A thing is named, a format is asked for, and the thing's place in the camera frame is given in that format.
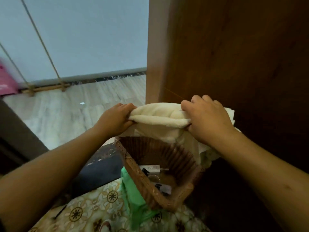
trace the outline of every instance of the forearm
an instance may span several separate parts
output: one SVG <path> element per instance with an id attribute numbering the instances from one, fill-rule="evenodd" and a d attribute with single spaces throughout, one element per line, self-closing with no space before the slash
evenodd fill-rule
<path id="1" fill-rule="evenodd" d="M 216 148 L 262 196 L 291 231 L 309 228 L 309 175 L 262 149 L 243 134 L 223 137 Z"/>
<path id="2" fill-rule="evenodd" d="M 0 218 L 7 231 L 33 225 L 106 140 L 90 129 L 4 176 Z"/>

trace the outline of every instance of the pink bag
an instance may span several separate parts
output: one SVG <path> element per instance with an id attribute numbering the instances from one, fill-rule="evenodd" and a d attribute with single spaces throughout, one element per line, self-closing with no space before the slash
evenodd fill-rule
<path id="1" fill-rule="evenodd" d="M 4 65 L 0 61 L 0 95 L 17 94 L 18 85 L 16 81 L 5 70 Z"/>

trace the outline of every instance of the hand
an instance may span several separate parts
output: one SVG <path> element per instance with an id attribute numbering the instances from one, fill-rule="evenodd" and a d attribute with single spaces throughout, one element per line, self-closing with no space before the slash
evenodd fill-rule
<path id="1" fill-rule="evenodd" d="M 222 104 L 208 95 L 194 95 L 191 102 L 183 100 L 181 109 L 191 118 L 188 131 L 201 143 L 214 147 L 223 137 L 237 132 Z"/>
<path id="2" fill-rule="evenodd" d="M 134 124 L 133 121 L 128 120 L 128 117 L 130 112 L 135 108 L 136 106 L 132 103 L 118 103 L 102 114 L 93 129 L 107 139 L 118 136 Z"/>

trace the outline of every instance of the person's right arm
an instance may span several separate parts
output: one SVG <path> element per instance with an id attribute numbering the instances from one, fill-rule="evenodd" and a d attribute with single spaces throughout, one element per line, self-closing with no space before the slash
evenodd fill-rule
<path id="1" fill-rule="evenodd" d="M 191 118 L 189 132 L 221 153 L 254 188 L 288 231 L 309 231 L 309 175 L 249 140 L 232 125 L 224 107 L 195 95 L 181 108 Z"/>

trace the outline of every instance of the patterned fabric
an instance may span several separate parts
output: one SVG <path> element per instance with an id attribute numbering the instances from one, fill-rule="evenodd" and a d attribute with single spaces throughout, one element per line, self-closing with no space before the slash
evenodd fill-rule
<path id="1" fill-rule="evenodd" d="M 63 206 L 48 211 L 30 230 L 39 231 L 83 231 L 83 232 L 127 232 L 131 231 L 121 192 L 121 179 L 90 191 Z M 141 224 L 140 232 L 148 231 L 210 231 L 185 205 L 177 212 L 161 211 Z"/>

